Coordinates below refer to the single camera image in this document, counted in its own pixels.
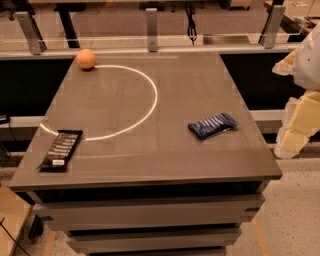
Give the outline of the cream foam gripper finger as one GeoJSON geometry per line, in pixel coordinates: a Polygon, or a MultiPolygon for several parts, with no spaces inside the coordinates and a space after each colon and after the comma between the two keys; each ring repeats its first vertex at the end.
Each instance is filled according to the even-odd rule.
{"type": "Polygon", "coordinates": [[[290,97],[277,134],[275,155],[281,159],[295,157],[319,131],[320,93],[306,91],[299,99],[290,97]]]}
{"type": "Polygon", "coordinates": [[[297,50],[293,50],[285,58],[277,62],[272,68],[272,72],[281,76],[292,75],[296,53],[297,50]]]}

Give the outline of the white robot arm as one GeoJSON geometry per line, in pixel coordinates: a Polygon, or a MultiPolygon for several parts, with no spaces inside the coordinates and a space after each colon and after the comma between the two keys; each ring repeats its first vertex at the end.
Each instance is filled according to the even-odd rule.
{"type": "Polygon", "coordinates": [[[294,83],[305,89],[299,98],[286,103],[282,126],[274,153],[290,159],[298,155],[309,139],[320,130],[320,36],[310,33],[299,47],[276,63],[273,73],[292,75],[294,83]]]}

